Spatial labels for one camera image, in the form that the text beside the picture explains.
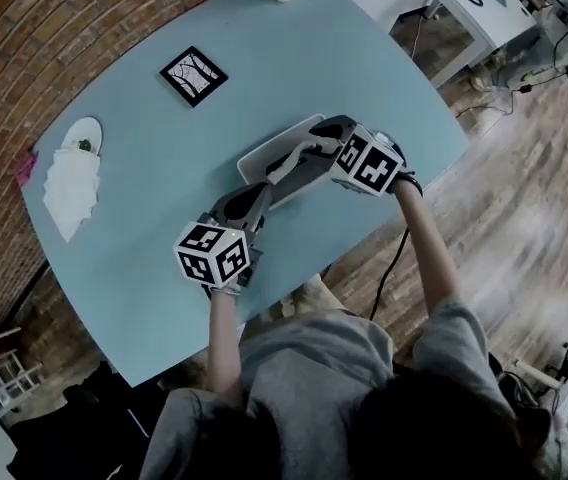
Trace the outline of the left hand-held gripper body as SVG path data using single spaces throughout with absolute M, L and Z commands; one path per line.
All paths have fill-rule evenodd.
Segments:
M 260 204 L 260 183 L 236 189 L 189 222 L 173 251 L 183 276 L 205 289 L 245 289 L 262 252 L 255 241 L 271 204 Z

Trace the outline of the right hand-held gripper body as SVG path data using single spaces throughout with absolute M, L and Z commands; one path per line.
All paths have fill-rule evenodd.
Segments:
M 406 171 L 406 160 L 397 144 L 346 115 L 324 119 L 309 133 L 324 145 L 337 146 L 327 176 L 344 188 L 379 197 L 398 173 Z

